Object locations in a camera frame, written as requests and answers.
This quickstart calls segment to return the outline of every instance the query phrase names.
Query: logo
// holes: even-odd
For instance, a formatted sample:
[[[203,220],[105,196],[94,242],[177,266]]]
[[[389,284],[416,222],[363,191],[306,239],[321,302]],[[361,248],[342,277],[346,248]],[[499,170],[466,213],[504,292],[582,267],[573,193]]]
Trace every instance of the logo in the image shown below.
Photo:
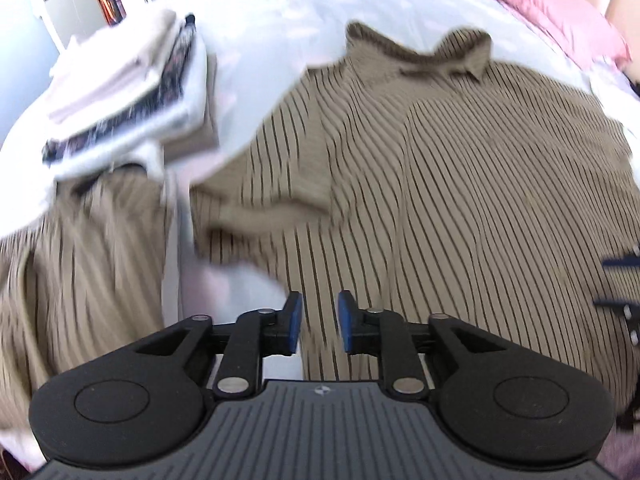
[[[314,393],[322,397],[324,397],[327,394],[330,394],[332,391],[333,390],[331,388],[329,388],[328,386],[324,386],[324,384],[322,384],[321,386],[316,386],[314,389]]]

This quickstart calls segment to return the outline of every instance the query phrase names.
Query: silver screw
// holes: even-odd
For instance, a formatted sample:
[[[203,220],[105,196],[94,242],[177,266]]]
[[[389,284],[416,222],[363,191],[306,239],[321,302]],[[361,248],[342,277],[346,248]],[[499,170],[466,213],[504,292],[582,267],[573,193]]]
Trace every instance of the silver screw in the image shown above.
[[[249,382],[242,377],[225,377],[218,381],[218,389],[226,394],[240,394],[249,387]]]
[[[415,377],[402,377],[394,381],[394,390],[399,394],[418,394],[424,390],[424,383]]]

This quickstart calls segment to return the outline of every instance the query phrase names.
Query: gray ribbed panel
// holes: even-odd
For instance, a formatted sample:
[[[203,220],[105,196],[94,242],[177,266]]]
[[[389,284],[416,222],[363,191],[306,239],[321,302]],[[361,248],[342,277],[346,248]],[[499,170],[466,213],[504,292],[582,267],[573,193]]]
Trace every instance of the gray ribbed panel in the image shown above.
[[[317,393],[321,386],[330,391]],[[38,480],[597,480],[594,463],[557,472],[485,464],[452,444],[430,411],[395,402],[375,383],[271,381],[226,402],[187,446],[148,465],[81,471],[51,463]]]

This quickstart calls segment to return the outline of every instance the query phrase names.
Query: pink pillowcase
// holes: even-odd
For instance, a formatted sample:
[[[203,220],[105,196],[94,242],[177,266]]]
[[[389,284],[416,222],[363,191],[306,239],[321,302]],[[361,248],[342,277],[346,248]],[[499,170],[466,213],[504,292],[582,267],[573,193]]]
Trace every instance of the pink pillowcase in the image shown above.
[[[618,30],[586,0],[502,0],[549,35],[581,68],[611,58],[618,66],[631,60]]]

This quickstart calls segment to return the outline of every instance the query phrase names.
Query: bed sheet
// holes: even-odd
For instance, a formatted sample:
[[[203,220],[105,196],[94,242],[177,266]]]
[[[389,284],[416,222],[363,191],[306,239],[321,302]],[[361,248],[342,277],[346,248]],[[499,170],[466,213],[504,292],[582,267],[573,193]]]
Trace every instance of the bed sheet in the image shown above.
[[[218,150],[172,165],[180,205],[181,301],[185,315],[206,312],[231,322],[247,310],[281,308],[282,288],[248,266],[221,268],[193,252],[189,186],[211,174],[254,138],[263,118],[307,66],[345,52],[346,23],[359,20],[415,50],[432,50],[456,27],[479,27],[494,40],[493,56],[517,62],[589,91],[589,75],[495,0],[157,0],[193,12],[207,51],[218,56]],[[300,359],[284,358],[270,373],[302,376]]]

